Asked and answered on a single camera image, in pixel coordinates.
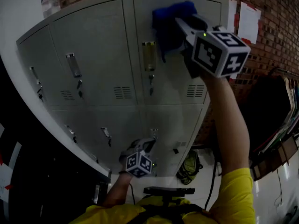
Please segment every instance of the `backpack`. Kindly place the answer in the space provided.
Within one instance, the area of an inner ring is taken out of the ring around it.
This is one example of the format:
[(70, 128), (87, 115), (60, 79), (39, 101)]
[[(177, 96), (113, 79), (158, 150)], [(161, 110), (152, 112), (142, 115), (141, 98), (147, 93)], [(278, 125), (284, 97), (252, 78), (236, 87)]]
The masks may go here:
[(200, 164), (197, 153), (194, 150), (191, 150), (182, 163), (182, 166), (179, 168), (177, 178), (182, 184), (187, 185), (195, 179), (196, 174), (202, 168), (203, 166)]

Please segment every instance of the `floor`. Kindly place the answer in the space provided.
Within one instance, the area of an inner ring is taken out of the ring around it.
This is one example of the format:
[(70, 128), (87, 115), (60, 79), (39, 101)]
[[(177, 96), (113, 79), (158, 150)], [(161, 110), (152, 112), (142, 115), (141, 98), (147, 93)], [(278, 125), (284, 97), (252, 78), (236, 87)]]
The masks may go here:
[[(141, 179), (134, 178), (131, 182), (133, 185), (136, 202), (145, 195), (143, 189), (149, 186), (170, 187), (170, 188), (195, 188), (193, 195), (186, 195), (186, 198), (192, 203), (204, 208), (211, 187), (213, 174), (214, 157), (206, 151), (198, 151), (199, 159), (203, 169), (199, 171), (195, 180), (189, 185), (183, 185), (176, 177), (144, 177)], [(211, 199), (207, 206), (209, 210), (218, 196), (221, 177), (217, 176), (221, 168), (216, 170), (216, 178)], [(256, 211), (256, 224), (280, 224), (284, 221), (286, 213), (293, 210), (295, 205), (299, 204), (299, 152), (290, 160), (290, 166), (286, 163), (278, 169), (282, 186), (282, 204), (280, 204), (280, 185), (277, 172), (273, 172), (254, 182), (254, 208)], [(112, 175), (111, 185), (115, 182), (118, 175)], [(127, 195), (127, 203), (133, 203), (131, 190)]]

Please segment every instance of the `metal locker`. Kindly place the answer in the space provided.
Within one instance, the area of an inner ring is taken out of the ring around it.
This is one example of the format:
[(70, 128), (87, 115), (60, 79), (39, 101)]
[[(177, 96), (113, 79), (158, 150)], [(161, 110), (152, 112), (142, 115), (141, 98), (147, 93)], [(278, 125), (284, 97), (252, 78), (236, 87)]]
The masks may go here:
[(122, 1), (81, 9), (51, 27), (61, 64), (88, 105), (135, 105)]
[(102, 157), (102, 162), (111, 169), (112, 173), (121, 170), (119, 156), (129, 145), (143, 138), (141, 121), (138, 108), (136, 106), (99, 106), (92, 110), (92, 117), (95, 120), (97, 134), (104, 135), (104, 146), (110, 149), (110, 155), (100, 155), (98, 149), (96, 155)]
[[(183, 57), (176, 51), (166, 54), (163, 63), (156, 38), (152, 28), (152, 11), (186, 0), (134, 0), (135, 21), (139, 46), (140, 66), (142, 71), (145, 104), (203, 104), (206, 87), (200, 78), (191, 79), (184, 64)], [(195, 4), (198, 14), (207, 18), (212, 25), (219, 25), (221, 4), (209, 0), (189, 0)], [(156, 42), (156, 69), (145, 71), (144, 62), (153, 51), (143, 55), (143, 42)]]
[(76, 89), (73, 89), (60, 65), (49, 26), (40, 29), (23, 41), (19, 45), (19, 51), (24, 69), (31, 73), (29, 79), (33, 81), (36, 92), (42, 86), (40, 93), (46, 104), (49, 106), (80, 104)]
[(92, 113), (87, 110), (53, 110), (53, 113), (70, 138), (75, 137), (76, 144), (84, 152), (105, 166), (103, 157), (110, 156), (111, 150), (106, 146), (104, 137), (97, 131)]
[(146, 120), (149, 134), (157, 136), (154, 160), (157, 176), (172, 176), (187, 150), (202, 105), (148, 105)]

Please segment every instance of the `brick wall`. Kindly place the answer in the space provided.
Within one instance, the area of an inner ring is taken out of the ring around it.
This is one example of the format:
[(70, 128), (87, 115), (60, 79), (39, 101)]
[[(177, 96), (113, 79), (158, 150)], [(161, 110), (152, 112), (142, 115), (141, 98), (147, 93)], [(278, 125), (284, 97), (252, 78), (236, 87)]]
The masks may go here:
[[(79, 0), (60, 0), (61, 8)], [(236, 80), (231, 81), (238, 103), (246, 100), (259, 75), (268, 74), (279, 66), (299, 73), (299, 0), (237, 0), (237, 13), (241, 1), (262, 11), (256, 44)], [(213, 111), (209, 108), (195, 144), (208, 144), (213, 126)]]

